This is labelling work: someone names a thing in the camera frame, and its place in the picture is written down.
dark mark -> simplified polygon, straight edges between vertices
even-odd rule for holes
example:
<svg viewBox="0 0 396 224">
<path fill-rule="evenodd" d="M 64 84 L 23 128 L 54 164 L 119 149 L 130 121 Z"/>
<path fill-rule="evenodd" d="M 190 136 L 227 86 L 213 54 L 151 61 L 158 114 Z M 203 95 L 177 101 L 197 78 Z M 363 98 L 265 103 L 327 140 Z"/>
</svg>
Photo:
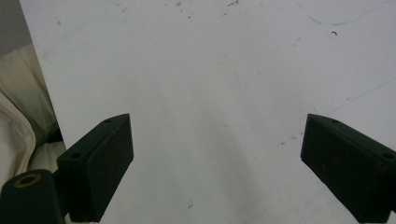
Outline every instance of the dark mark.
<svg viewBox="0 0 396 224">
<path fill-rule="evenodd" d="M 191 202 L 191 204 L 187 208 L 191 208 L 191 207 L 194 206 L 194 204 L 192 203 L 192 199 L 191 198 L 190 198 L 190 202 Z"/>
<path fill-rule="evenodd" d="M 236 1 L 234 1 L 233 3 L 228 4 L 228 7 L 230 7 L 230 6 L 235 6 L 235 5 L 237 5 L 237 4 L 239 4 L 239 0 L 236 0 Z"/>
</svg>

cloth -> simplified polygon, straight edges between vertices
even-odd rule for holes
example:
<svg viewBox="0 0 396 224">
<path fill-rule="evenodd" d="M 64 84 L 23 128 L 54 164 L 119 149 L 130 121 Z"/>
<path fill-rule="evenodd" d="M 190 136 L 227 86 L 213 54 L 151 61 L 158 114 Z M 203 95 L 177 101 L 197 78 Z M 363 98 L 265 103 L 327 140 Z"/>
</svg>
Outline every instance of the cloth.
<svg viewBox="0 0 396 224">
<path fill-rule="evenodd" d="M 29 120 L 36 146 L 59 128 L 33 44 L 0 59 L 0 91 Z"/>
<path fill-rule="evenodd" d="M 28 170 L 58 169 L 64 142 L 32 44 L 0 58 L 0 185 Z M 73 223 L 66 216 L 67 224 Z"/>
</svg>

round hole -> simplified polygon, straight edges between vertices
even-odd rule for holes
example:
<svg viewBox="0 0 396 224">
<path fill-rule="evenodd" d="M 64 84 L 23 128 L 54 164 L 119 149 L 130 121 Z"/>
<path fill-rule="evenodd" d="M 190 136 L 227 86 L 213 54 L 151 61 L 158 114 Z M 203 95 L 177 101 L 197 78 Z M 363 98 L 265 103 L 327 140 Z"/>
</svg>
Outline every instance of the round hole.
<svg viewBox="0 0 396 224">
<path fill-rule="evenodd" d="M 77 158 L 79 158 L 80 156 L 81 156 L 81 153 L 76 152 L 76 153 L 73 153 L 70 157 L 71 157 L 72 159 L 77 159 Z"/>
<path fill-rule="evenodd" d="M 26 175 L 18 179 L 15 182 L 14 186 L 19 189 L 26 188 L 37 183 L 40 179 L 41 179 L 41 175 L 39 174 Z"/>
<path fill-rule="evenodd" d="M 388 160 L 393 160 L 393 159 L 395 159 L 394 156 L 392 156 L 392 155 L 390 155 L 390 154 L 388 154 L 388 153 L 384 153 L 384 154 L 382 154 L 382 156 L 385 157 L 385 158 L 388 159 Z"/>
</svg>

white surface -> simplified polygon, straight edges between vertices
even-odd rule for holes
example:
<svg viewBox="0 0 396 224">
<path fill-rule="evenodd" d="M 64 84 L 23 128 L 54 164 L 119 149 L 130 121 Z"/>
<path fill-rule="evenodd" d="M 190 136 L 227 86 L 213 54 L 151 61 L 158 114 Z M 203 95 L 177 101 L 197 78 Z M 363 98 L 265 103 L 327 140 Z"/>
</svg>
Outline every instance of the white surface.
<svg viewBox="0 0 396 224">
<path fill-rule="evenodd" d="M 101 223 L 356 223 L 300 160 L 305 118 L 396 148 L 396 2 L 231 3 L 21 0 L 66 145 L 131 113 Z"/>
</svg>

